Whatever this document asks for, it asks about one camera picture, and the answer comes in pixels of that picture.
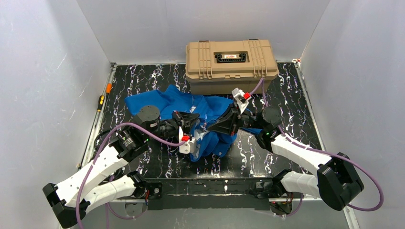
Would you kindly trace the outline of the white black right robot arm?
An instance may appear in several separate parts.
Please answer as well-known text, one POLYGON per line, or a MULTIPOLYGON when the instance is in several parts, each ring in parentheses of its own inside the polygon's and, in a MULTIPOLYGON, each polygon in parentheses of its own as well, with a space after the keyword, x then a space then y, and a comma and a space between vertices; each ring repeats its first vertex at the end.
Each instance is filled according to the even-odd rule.
POLYGON ((286 169, 275 176, 270 190, 277 195, 299 192, 321 198, 334 210, 342 210, 364 190, 364 184, 347 155, 328 156, 316 152, 281 133, 281 122, 281 114, 275 108, 267 106, 257 114, 250 111, 240 113, 232 104, 207 129, 227 135, 236 134, 240 128, 259 129, 255 138, 262 149, 308 170, 308 174, 301 174, 286 169))

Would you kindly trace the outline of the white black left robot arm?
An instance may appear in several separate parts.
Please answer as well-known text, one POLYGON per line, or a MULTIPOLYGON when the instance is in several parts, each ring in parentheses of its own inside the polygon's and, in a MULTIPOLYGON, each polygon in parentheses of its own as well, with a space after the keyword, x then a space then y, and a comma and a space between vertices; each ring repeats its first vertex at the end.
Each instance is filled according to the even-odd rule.
POLYGON ((93 160, 66 180, 43 187, 60 226, 68 229, 81 225, 87 213, 115 199, 159 198, 161 184, 149 184, 139 172, 132 171, 117 179, 113 174, 147 152, 151 139, 173 146, 168 139, 176 137, 178 142, 174 145, 181 153, 193 153, 196 141, 192 129, 198 119, 198 114, 173 111, 171 119, 162 120, 159 108, 147 105, 135 115, 133 122, 113 128, 93 160))

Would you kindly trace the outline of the blue zip jacket white lining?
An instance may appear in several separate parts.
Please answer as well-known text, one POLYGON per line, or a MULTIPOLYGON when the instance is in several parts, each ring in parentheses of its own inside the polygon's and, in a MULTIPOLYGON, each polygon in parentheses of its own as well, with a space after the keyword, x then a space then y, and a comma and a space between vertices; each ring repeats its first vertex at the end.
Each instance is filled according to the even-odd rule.
POLYGON ((224 157, 237 137, 237 134, 230 136, 206 129, 233 103, 225 97, 185 93, 171 84, 164 92, 152 90, 129 96, 125 103, 132 116, 147 105, 157 107, 162 120, 171 119, 173 111, 199 114, 199 121, 187 132, 196 139, 196 150, 190 155, 192 162, 210 155, 224 157))

